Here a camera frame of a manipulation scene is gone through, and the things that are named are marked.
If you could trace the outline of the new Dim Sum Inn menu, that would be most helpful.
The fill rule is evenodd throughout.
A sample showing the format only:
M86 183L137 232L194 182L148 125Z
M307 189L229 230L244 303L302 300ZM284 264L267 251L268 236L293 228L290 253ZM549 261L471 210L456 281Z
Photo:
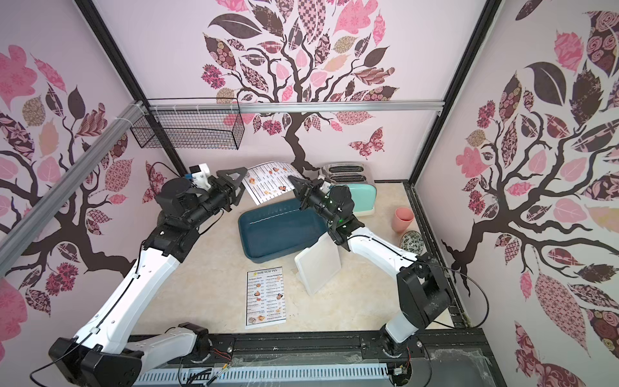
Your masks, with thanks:
M289 177L303 176L289 163L270 161L248 169L243 185L256 205L267 203L293 190Z

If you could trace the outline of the clear acrylic menu holder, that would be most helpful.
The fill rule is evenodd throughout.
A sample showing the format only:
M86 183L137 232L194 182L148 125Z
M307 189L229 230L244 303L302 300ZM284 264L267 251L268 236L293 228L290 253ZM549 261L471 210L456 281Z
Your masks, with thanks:
M339 248L327 233L298 253L294 262L298 270L297 279L309 296L319 292L342 269Z

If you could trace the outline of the old Dim Sum Inn menu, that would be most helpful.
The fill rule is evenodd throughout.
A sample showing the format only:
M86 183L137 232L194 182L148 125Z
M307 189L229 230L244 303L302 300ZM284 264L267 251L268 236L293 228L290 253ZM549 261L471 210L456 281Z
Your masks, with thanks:
M285 282L282 267L247 272L245 328L285 323Z

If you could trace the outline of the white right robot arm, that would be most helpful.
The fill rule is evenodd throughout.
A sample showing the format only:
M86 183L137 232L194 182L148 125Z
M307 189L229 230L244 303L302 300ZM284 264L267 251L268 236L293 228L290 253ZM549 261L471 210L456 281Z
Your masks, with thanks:
M293 175L289 180L300 209L314 211L326 221L327 234L335 245L366 258L395 280L399 312L380 329L380 340L387 356L401 356L409 339L453 303L445 269L428 253L419 256L398 248L366 227L354 215L355 203L346 185Z

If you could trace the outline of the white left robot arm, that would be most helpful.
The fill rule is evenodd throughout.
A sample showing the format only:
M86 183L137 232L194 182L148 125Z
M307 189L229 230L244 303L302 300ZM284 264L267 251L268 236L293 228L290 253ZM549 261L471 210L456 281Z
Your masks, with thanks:
M208 358L212 347L208 330L189 322L146 340L129 339L159 288L201 237L201 225L240 203L247 173L238 168L211 174L201 164L193 168L191 177L164 183L156 195L160 218L140 243L129 274L73 338L57 339L48 351L69 383L132 386L141 375L174 359Z

